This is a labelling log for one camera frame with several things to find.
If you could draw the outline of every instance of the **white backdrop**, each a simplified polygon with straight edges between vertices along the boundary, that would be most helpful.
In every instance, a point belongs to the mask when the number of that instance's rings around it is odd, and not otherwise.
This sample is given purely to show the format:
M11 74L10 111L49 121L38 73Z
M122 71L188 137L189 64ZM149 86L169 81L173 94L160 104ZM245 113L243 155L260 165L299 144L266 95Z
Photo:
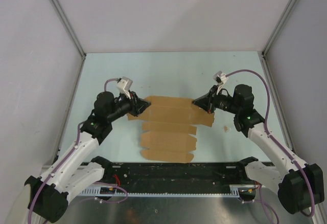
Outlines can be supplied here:
M0 0L0 223L54 153L81 57L49 0Z
M59 0L90 52L260 51L288 0Z

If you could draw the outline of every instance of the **flattened cardboard box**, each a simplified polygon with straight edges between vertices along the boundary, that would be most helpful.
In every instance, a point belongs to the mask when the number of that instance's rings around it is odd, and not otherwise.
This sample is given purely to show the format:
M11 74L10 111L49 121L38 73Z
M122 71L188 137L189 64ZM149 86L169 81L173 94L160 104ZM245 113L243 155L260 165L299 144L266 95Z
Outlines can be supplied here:
M144 158L171 163L189 163L194 155L189 153L196 149L196 127L202 124L212 127L214 114L192 104L192 99L165 96L149 96L151 106L139 117L128 114L128 120L145 120L141 135Z

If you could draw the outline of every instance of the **brown cardboard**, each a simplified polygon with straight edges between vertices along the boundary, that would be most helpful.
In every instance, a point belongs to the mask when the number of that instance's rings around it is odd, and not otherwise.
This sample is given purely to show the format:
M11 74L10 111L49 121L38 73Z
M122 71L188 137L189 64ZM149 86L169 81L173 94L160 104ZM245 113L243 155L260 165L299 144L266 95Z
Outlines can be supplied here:
M141 135L141 146L160 151L194 151L196 141L188 133L150 131Z
M141 154L144 158L149 160L169 163L189 163L194 158L194 155L191 153L173 151L142 150Z
M140 116L128 114L128 120L144 120L141 146L146 147L141 154L144 158L171 163L189 163L194 155L188 153L196 149L196 124L212 127L214 114L192 104L192 99L149 96L151 102Z
M192 99L165 96L149 96L146 100L152 105L140 116L128 114L128 120L145 120L151 122L202 124L212 127L215 114L208 114L192 104Z
M144 131L180 132L196 135L197 127L188 124L144 122L142 129Z

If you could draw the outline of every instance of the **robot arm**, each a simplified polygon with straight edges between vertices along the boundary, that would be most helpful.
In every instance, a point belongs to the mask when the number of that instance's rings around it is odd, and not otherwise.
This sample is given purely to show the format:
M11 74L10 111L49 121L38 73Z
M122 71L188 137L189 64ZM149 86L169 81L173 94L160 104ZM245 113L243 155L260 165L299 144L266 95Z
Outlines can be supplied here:
M112 131L113 121L127 113L138 116L151 105L150 102L140 99L135 92L129 90L131 84L132 80L126 77L119 79L117 88L120 94L116 98L107 91L98 94L94 109L79 128L77 141L40 177L31 176L26 180L24 196L30 189L28 208L31 207L38 193L32 208L33 212L50 222L56 222L81 191L101 180L103 175L108 173L105 172L105 165L108 161L97 157L82 172L74 174L85 158L99 147ZM26 216L17 222L15 212L11 211L12 215L8 216L6 223L26 223Z
M218 72L214 79L218 85L214 85L206 95L195 99L193 104L209 114L216 108L234 114L236 130L255 142L274 164L274 167L267 167L253 157L241 160L240 167L244 167L246 172L244 178L265 185L278 195L283 207L294 214L311 206L309 189L298 166L294 164L296 161L309 179L314 203L323 202L322 170L316 164L309 165L288 147L274 142L272 131L265 125L265 119L254 109L252 88L239 84L235 87L233 96L228 92L225 95L222 87L228 77Z

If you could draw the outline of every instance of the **purple cable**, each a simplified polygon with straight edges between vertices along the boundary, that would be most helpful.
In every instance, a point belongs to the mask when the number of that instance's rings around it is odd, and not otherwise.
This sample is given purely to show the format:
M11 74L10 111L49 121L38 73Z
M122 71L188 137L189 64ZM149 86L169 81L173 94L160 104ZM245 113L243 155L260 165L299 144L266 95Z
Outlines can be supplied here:
M262 205L266 206L267 208L269 208L269 209L274 213L274 215L275 215L275 217L276 217L276 219L277 219L277 223L276 223L276 224L279 224L279 217L278 217L276 211L275 211L274 208L273 208L270 204L268 204L267 202L265 202L265 201L263 201L263 200L254 200L254 201L242 201L242 203L245 203L245 204L261 203ZM269 215L267 215L267 217L268 217L269 221L270 221L272 224L275 224L275 223L273 222L273 220L270 218Z
M113 82L113 81L118 82L118 81L119 81L119 78L110 78L110 79L108 79L108 80L104 83L104 91L107 91L107 84L108 84L109 82Z
M96 185L106 185L106 186L110 186L110 187L113 187L113 188L117 188L117 189L119 189L119 190L121 190L122 192L125 193L125 197L123 199L121 199L121 200L118 200L118 201L108 201L108 200L103 200L103 199L95 198L95 197L87 197L87 198L84 198L84 199L74 203L73 205L77 205L77 204L80 204L82 202L89 201L89 200L98 200L98 201L102 201L102 202L107 203L107 204L119 204L119 203L125 201L128 198L127 191L122 187L115 186L115 185L108 184L108 183L103 183L103 182L94 182L94 184L96 184Z
M268 218L268 220L270 221L270 223L274 224L272 218L270 217L270 215L269 215L269 213L268 213L268 211L267 211L267 209L265 207L265 205L267 205L267 203L265 201L263 201L263 199L262 199L262 185L261 184L259 186L259 197L260 197L260 200L261 200L262 208L264 209L264 212L266 214L266 217ZM277 224L279 224L279 218L278 218L277 213L275 212L275 210L272 207L270 207L270 209L272 210L272 212L274 212L274 214L275 214L275 216L277 218Z
M261 79L261 81L263 82L263 84L264 84L264 86L266 88L267 97L268 97L267 111L266 111L265 123L264 123L264 128L265 128L266 134L279 147L279 149L282 150L283 153L285 153L287 155L287 157L289 157L289 159L293 161L294 165L298 168L298 170L301 172L303 178L305 179L305 182L306 182L307 187L308 187L309 195L310 195L311 212L310 212L310 214L307 214L304 211L301 211L301 213L304 216L306 216L306 217L312 217L315 214L315 201L314 201L314 197L313 197L312 187L310 185L310 182L309 182L309 179L308 179L307 175L305 174L305 172L301 168L300 164L295 160L295 158L293 157L293 155L290 154L288 152L288 150L286 150L284 148L284 146L282 146L281 143L273 135L271 135L270 132L269 132L269 130L268 130L268 115L269 115L269 109L270 109L270 93L269 93L268 85L267 85L266 81L264 80L264 78L259 73L255 72L255 71L252 71L252 70L247 70L247 69L243 69L243 70L238 70L238 71L235 71L235 72L231 72L231 73L227 74L226 77L229 77L231 75L234 75L234 74L240 73L240 72L250 72L250 73L255 74L256 76L258 76Z
M76 142L75 142L75 145L78 145L79 143L79 140L80 140L80 127L81 125L83 124L84 122L81 122L78 124L77 126L77 138L76 138ZM75 151L75 147L73 147L69 153L60 161L60 163L58 163L58 165L53 169L53 171L51 171L51 174L52 173L55 173L60 167L61 165L63 165L64 162L66 162L66 160L73 154L73 152ZM35 203L37 201L37 198L39 197L41 191L43 190L44 186L46 185L46 183L50 180L51 178L51 174L49 174L47 176L47 178L45 178L44 182L41 184L41 186L39 187L39 189L37 190L33 200L32 200L32 203L31 203L31 206L30 206L30 210L29 210L29 215L28 215L28 219L27 219L27 223L28 224L31 224L32 223L32 213L33 213L33 209L34 209L34 206L35 206Z

